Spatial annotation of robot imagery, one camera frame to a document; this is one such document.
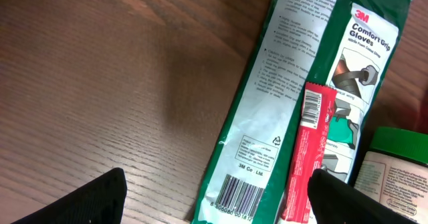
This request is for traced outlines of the green lid glass jar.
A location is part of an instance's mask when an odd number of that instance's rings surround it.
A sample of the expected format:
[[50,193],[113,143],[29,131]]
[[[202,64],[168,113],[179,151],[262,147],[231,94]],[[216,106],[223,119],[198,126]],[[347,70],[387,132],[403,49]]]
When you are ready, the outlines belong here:
[[354,188],[416,223],[426,223],[427,135],[378,128]]

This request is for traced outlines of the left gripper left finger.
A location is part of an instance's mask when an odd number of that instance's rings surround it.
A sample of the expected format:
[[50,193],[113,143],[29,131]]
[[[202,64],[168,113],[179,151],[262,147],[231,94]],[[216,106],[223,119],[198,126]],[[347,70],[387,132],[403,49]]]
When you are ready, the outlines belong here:
[[120,224],[126,194],[124,170],[116,167],[13,224]]

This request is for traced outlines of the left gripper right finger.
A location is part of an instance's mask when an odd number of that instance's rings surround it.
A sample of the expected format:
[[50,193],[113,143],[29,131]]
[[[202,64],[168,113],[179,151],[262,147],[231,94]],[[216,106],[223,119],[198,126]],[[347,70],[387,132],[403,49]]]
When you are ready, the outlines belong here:
[[308,198],[317,224],[415,224],[322,169],[309,178]]

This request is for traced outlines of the red candy bar wrapper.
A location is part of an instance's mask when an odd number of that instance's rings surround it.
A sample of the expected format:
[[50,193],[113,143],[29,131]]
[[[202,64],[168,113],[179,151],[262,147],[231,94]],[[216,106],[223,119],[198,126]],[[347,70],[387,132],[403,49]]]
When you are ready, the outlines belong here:
[[306,83],[301,119],[286,189],[286,206],[279,223],[308,223],[311,205],[308,181],[321,167],[337,91]]

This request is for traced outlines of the green white gloves package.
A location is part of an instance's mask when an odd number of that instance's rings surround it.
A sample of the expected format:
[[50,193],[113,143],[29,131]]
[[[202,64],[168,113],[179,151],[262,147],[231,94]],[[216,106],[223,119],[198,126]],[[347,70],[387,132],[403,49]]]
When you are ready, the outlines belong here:
[[194,223],[275,223],[307,82],[337,91],[322,168],[348,182],[412,0],[272,0],[201,184]]

